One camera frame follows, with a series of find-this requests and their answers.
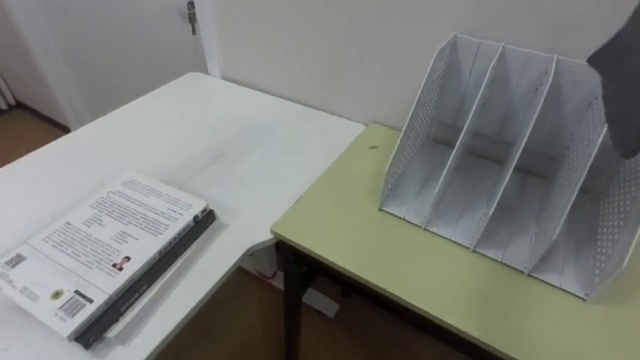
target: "black table leg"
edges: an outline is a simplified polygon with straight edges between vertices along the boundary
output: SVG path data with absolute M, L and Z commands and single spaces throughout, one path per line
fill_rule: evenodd
M 297 360 L 300 352 L 302 296 L 307 290 L 305 269 L 289 246 L 281 247 L 284 268 L 284 358 Z

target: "floor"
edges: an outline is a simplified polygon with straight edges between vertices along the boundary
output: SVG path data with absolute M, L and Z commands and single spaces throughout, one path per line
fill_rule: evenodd
M 21 109 L 0 115 L 0 167 L 63 135 Z M 340 310 L 329 319 L 304 308 L 301 360 L 464 359 L 367 301 L 343 298 L 327 280 L 313 286 Z M 158 359 L 282 359 L 282 293 L 235 271 Z

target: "green table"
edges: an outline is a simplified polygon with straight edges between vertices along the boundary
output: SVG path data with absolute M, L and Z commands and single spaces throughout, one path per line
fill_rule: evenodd
M 499 356 L 640 358 L 637 254 L 615 284 L 585 303 L 381 212 L 382 178 L 398 136 L 386 127 L 368 127 L 274 224 L 274 236 Z M 287 286 L 307 285 L 304 276 L 286 275 L 306 274 L 304 262 L 285 265 Z M 285 300 L 288 312 L 298 310 L 298 295 Z M 286 326 L 287 340 L 295 342 L 299 323 Z M 294 343 L 289 358 L 296 352 Z

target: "gray object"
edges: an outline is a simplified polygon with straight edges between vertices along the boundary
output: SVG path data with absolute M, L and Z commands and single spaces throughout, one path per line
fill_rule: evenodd
M 609 134 L 625 159 L 640 153 L 640 6 L 587 63 L 602 79 Z
M 380 208 L 591 298 L 626 265 L 640 227 L 640 159 L 620 161 L 606 131 L 586 63 L 454 34 L 389 161 Z

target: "book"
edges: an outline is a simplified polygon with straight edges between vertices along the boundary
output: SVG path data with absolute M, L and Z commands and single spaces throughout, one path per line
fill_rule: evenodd
M 124 292 L 116 298 L 97 318 L 89 324 L 75 341 L 85 349 L 90 349 L 115 325 L 122 316 L 160 279 L 163 274 L 195 243 L 216 220 L 213 210 L 187 231 L 175 245 L 166 251 L 147 271 L 140 275 Z
M 0 258 L 0 292 L 73 340 L 208 211 L 128 172 Z

